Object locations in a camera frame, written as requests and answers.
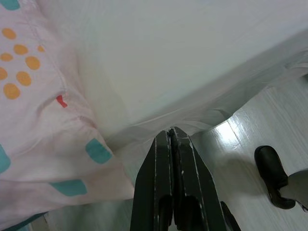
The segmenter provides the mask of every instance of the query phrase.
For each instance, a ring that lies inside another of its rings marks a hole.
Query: polka dot fabric
[[[131,198],[82,95],[74,51],[34,0],[0,0],[0,14],[0,230],[66,205]]]

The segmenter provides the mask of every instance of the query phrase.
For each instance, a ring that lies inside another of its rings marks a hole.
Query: white wooden floor
[[[270,204],[253,157],[255,148],[271,145],[290,175],[308,167],[307,140],[308,78],[304,77],[262,91],[226,122],[193,136],[220,200],[242,231],[308,230],[308,214],[299,205],[281,210]],[[133,180],[141,163],[127,166]],[[128,231],[131,209],[131,200],[104,202],[52,211],[46,220],[50,231]]]

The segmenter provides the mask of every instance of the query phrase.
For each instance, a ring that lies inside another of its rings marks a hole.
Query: red tag
[[[61,104],[61,106],[62,106],[63,108],[66,108],[66,107],[67,107],[67,104],[63,101],[62,95],[57,96],[57,101],[58,101],[59,104]]]

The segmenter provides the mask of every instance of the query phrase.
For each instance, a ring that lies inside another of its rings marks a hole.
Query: bed
[[[38,0],[78,53],[100,132],[119,156],[161,130],[192,135],[307,70],[304,0]]]

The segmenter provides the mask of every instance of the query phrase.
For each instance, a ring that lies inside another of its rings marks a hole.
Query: person's foot
[[[282,198],[279,193],[280,188],[288,185],[288,176],[275,149],[270,146],[258,147],[255,150],[255,162],[269,191],[272,204],[282,209],[293,208],[295,200]]]

